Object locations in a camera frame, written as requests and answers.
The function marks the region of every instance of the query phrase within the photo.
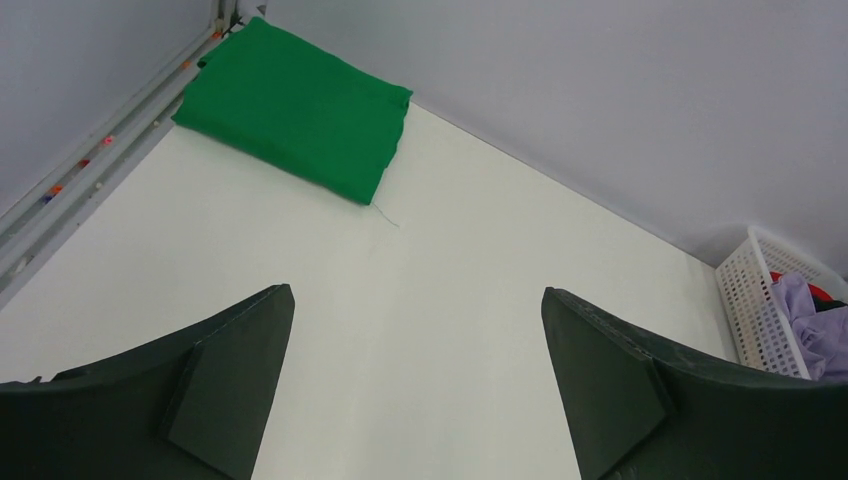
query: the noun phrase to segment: laundry basket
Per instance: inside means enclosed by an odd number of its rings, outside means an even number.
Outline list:
[[[772,296],[769,272],[799,272],[840,300],[848,299],[848,284],[816,259],[756,227],[748,228],[748,239],[716,270],[739,361],[809,379],[789,319]]]

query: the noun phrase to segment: green cloth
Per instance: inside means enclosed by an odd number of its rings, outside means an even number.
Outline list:
[[[174,121],[365,205],[412,92],[254,18],[204,56]]]

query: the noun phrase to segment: gray wall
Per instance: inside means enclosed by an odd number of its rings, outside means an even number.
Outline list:
[[[0,215],[198,38],[212,6],[0,0]]]
[[[848,1],[271,0],[268,18],[709,263],[756,223],[848,273]]]

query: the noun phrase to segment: purple cloth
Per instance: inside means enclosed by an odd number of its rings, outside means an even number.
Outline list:
[[[816,313],[813,295],[800,273],[772,285],[813,380],[848,380],[848,307]]]

